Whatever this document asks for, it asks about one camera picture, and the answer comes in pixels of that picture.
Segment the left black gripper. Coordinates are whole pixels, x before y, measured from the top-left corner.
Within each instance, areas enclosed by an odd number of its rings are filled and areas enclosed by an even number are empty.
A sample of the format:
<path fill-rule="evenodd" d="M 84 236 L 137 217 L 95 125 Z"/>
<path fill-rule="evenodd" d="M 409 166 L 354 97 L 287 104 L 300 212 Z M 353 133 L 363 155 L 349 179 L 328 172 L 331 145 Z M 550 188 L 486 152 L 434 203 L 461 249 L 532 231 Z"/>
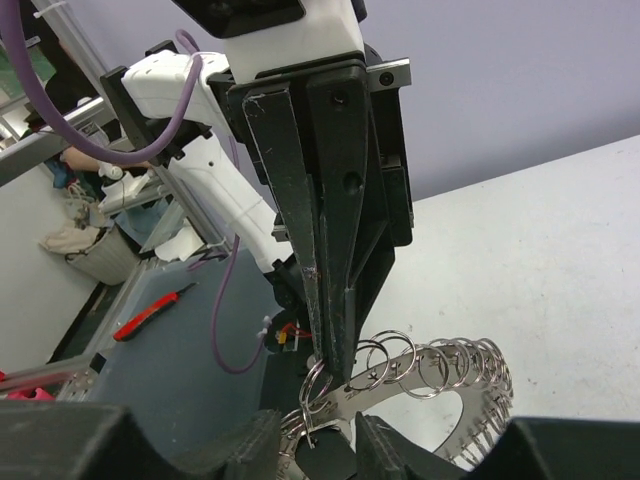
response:
<path fill-rule="evenodd" d="M 374 50 L 207 89 L 274 195 L 272 239 L 292 248 L 268 280 L 287 310 L 308 310 L 315 356 L 351 378 L 361 330 L 414 224 L 399 91 L 409 62 Z"/>

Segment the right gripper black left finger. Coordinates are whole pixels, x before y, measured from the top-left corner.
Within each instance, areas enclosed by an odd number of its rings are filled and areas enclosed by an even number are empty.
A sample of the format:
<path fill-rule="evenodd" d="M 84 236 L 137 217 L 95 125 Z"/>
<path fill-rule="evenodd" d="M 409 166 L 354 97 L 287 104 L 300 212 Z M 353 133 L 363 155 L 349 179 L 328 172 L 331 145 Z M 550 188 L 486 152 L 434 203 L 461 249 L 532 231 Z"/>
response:
<path fill-rule="evenodd" d="M 174 461 L 129 409 L 106 404 L 4 402 L 4 479 L 273 479 L 281 416 L 262 410 L 236 430 Z"/>

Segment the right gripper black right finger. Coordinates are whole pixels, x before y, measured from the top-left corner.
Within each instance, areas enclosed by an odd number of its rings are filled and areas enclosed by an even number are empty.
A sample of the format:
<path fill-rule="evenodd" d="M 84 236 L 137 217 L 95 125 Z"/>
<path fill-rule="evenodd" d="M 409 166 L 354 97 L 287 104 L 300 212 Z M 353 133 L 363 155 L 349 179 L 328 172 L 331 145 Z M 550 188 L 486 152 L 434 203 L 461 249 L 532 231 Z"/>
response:
<path fill-rule="evenodd" d="M 639 424 L 516 417 L 470 471 L 413 444 L 377 416 L 356 415 L 359 479 L 637 479 Z"/>

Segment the large metal keyring with loops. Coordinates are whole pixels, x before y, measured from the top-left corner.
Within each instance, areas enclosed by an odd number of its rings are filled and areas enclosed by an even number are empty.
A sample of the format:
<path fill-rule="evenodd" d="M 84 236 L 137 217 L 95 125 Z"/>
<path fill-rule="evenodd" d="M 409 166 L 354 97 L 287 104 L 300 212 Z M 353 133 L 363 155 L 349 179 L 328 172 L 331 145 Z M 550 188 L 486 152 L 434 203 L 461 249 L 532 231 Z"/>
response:
<path fill-rule="evenodd" d="M 452 464 L 478 466 L 505 431 L 513 382 L 507 361 L 492 340 L 457 337 L 420 344 L 401 331 L 384 330 L 359 341 L 356 349 L 369 356 L 381 352 L 384 359 L 367 362 L 361 373 L 337 387 L 324 373 L 323 361 L 311 362 L 298 407 L 281 423 L 277 478 L 306 478 L 295 460 L 300 441 L 312 444 L 313 433 L 327 428 L 350 440 L 357 413 L 400 395 L 420 401 L 446 393 L 460 398 L 459 419 L 435 450 L 436 456 Z"/>

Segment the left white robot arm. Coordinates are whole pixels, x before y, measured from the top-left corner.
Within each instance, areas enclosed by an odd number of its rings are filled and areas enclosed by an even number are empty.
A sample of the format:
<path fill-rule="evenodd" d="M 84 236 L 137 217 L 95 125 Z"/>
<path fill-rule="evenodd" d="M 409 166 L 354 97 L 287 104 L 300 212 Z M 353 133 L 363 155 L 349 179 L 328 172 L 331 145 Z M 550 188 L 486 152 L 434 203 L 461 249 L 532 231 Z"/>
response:
<path fill-rule="evenodd" d="M 337 379 L 414 214 L 400 106 L 406 58 L 374 50 L 239 83 L 221 54 L 153 164 L 237 235 Z"/>

